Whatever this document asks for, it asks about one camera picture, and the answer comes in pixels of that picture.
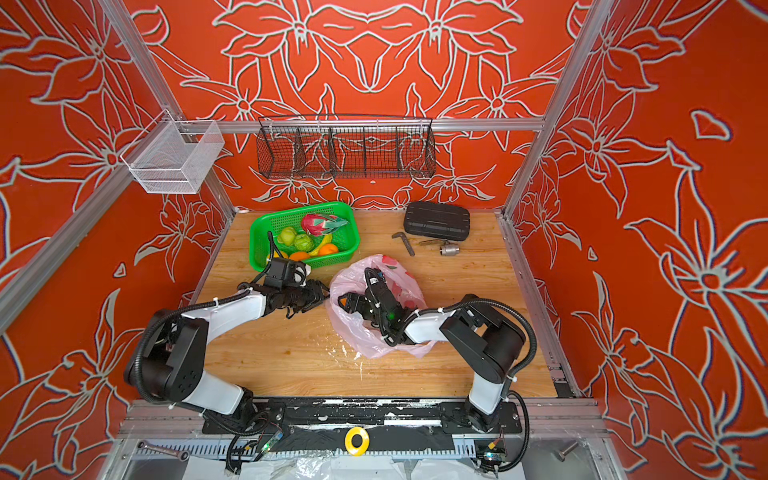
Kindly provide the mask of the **pink plastic bag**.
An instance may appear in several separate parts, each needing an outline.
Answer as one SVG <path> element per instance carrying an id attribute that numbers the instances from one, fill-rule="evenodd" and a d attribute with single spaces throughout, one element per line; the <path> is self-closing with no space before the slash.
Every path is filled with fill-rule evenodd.
<path id="1" fill-rule="evenodd" d="M 374 304 L 365 292 L 368 284 L 367 269 L 382 272 L 386 285 L 395 300 L 406 309 L 424 308 L 425 298 L 415 278 L 396 259 L 376 254 L 366 257 L 340 270 L 330 284 L 330 297 L 325 303 L 334 330 L 359 354 L 368 359 L 377 359 L 397 350 L 416 358 L 427 355 L 435 343 L 397 346 L 388 345 L 379 328 Z"/>

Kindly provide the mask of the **red dragon fruit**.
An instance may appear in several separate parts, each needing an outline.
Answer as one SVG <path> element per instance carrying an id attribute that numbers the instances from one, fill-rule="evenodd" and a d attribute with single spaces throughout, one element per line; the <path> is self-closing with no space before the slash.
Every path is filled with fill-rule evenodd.
<path id="1" fill-rule="evenodd" d="M 306 214 L 300 222 L 302 230 L 312 236 L 331 235 L 347 224 L 348 221 L 344 218 L 316 213 Z"/>

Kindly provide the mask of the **green pear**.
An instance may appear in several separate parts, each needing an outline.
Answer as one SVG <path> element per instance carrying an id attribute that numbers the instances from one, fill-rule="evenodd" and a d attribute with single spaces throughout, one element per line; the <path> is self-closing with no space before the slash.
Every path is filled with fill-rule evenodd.
<path id="1" fill-rule="evenodd" d="M 282 245 L 292 246 L 297 236 L 298 233 L 295 228 L 285 227 L 279 232 L 277 241 Z"/>
<path id="2" fill-rule="evenodd" d="M 314 238 L 306 233 L 299 233 L 295 236 L 293 247 L 297 251 L 309 253 L 315 248 Z"/>

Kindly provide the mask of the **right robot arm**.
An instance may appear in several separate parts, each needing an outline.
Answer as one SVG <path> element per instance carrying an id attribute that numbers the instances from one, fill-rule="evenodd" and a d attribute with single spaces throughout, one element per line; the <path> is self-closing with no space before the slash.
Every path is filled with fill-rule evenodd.
<path id="1" fill-rule="evenodd" d="M 535 358 L 530 322 L 512 307 L 474 294 L 447 307 L 407 307 L 381 270 L 365 268 L 364 280 L 364 292 L 343 294 L 338 307 L 371 324 L 389 347 L 449 343 L 473 371 L 462 423 L 478 432 L 494 430 L 510 385 Z"/>

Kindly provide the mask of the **orange fruit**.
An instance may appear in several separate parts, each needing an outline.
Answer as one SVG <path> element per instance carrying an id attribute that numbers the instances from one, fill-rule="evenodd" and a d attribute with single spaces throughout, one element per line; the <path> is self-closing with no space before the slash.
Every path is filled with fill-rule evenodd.
<path id="1" fill-rule="evenodd" d="M 338 252 L 339 252 L 339 248 L 335 244 L 329 243 L 320 248 L 318 255 L 327 256 L 327 255 L 336 254 Z"/>
<path id="2" fill-rule="evenodd" d="M 297 252 L 292 253 L 289 256 L 289 259 L 293 260 L 293 261 L 301 261 L 301 262 L 303 262 L 303 261 L 306 261 L 308 259 L 311 259 L 311 256 L 309 255 L 308 252 L 297 251 Z"/>

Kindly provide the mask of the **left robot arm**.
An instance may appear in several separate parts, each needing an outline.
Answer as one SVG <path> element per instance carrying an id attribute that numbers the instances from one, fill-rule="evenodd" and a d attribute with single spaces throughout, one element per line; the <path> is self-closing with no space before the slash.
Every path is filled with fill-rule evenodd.
<path id="1" fill-rule="evenodd" d="M 311 267 L 280 253 L 269 232 L 269 259 L 250 282 L 223 299 L 157 311 L 125 367 L 125 382 L 156 405 L 200 413 L 231 433 L 246 433 L 268 416 L 258 412 L 253 393 L 205 369 L 209 343 L 275 311 L 288 319 L 329 298 L 329 288 L 310 277 Z"/>

